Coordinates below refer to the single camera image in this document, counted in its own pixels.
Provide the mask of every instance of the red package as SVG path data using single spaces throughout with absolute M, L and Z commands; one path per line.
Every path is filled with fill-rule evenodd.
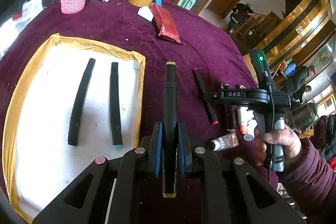
M 154 3 L 151 4 L 151 8 L 157 28 L 159 29 L 159 35 L 157 37 L 184 45 L 180 41 L 180 36 L 177 33 L 177 29 L 170 12 Z

